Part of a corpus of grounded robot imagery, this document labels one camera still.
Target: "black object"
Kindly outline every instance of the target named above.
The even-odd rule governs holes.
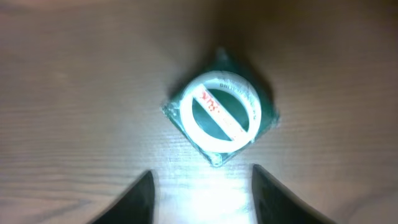
[[[253,166],[252,194],[258,224],[333,223],[257,164]]]
[[[253,166],[252,194],[258,224],[332,224],[310,208],[260,165]],[[92,224],[152,224],[155,185],[147,171],[120,200]]]
[[[151,171],[92,224],[151,224],[154,221],[155,185]]]

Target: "wood grain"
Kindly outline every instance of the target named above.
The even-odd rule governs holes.
[[[146,169],[156,223],[255,223],[252,163],[338,223],[396,220],[392,1],[26,7],[0,8],[0,223],[86,223]],[[159,106],[217,42],[270,81],[282,121],[214,169]]]

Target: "condom packet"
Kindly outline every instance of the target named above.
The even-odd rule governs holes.
[[[223,49],[162,106],[166,117],[214,167],[279,121],[267,87]]]

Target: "wooden surface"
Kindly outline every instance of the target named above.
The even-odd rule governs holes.
[[[252,163],[339,223],[396,222],[393,1],[10,2],[0,223],[86,223],[146,169],[156,223],[255,223]],[[220,41],[269,80],[282,121],[214,169],[159,106]]]

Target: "wooden table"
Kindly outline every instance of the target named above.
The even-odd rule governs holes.
[[[0,223],[86,223],[147,169],[156,223],[255,223],[252,163],[339,223],[395,223],[396,7],[93,2],[0,7]],[[159,107],[217,40],[282,121],[214,169]]]

